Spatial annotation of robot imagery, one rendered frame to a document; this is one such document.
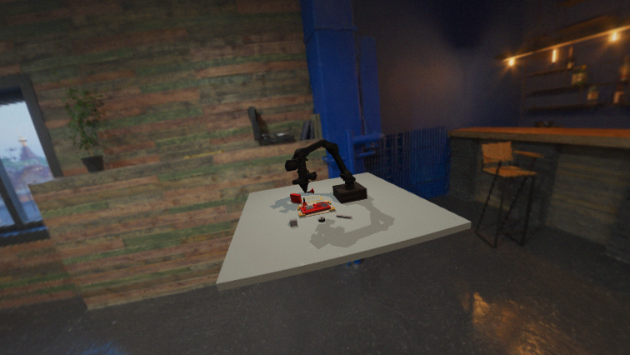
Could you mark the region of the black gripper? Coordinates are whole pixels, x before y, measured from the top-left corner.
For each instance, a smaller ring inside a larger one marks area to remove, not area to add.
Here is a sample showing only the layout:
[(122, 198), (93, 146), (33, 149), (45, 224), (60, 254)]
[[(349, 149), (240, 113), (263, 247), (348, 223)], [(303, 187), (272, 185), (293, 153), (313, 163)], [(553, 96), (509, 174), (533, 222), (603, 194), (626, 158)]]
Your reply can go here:
[(308, 181), (308, 179), (304, 179), (304, 174), (307, 171), (308, 170), (306, 168), (298, 169), (297, 173), (299, 177), (292, 181), (292, 185), (298, 184), (305, 193), (308, 190), (308, 184), (311, 182), (311, 181)]

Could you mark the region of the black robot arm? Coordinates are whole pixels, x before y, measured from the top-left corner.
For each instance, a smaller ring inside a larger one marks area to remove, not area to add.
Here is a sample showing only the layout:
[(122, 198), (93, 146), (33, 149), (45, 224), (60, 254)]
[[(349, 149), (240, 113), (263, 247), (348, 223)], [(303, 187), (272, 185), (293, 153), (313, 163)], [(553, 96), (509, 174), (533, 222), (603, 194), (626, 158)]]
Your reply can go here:
[[(349, 190), (353, 190), (356, 189), (354, 187), (354, 182), (356, 182), (356, 178), (352, 175), (352, 173), (347, 170), (342, 158), (339, 155), (339, 148), (338, 145), (336, 143), (332, 143), (329, 142), (325, 139), (320, 139), (319, 141), (307, 146), (307, 147), (302, 147), (299, 148), (297, 150), (295, 150), (295, 153), (292, 157), (292, 160), (286, 160), (285, 163), (285, 169), (287, 172), (289, 171), (293, 171), (293, 170), (297, 170), (297, 169), (304, 169), (307, 168), (306, 167), (306, 162), (308, 161), (308, 159), (306, 159), (306, 156), (320, 148), (320, 147), (324, 147), (327, 149), (327, 151), (333, 156), (336, 164), (338, 165), (341, 173), (339, 174), (340, 177), (342, 178), (343, 181), (345, 181), (344, 185), (345, 185), (345, 189)], [(298, 162), (297, 162), (298, 161)], [(316, 172), (305, 172), (304, 174), (304, 179), (310, 179), (312, 181), (316, 180), (317, 174)]]

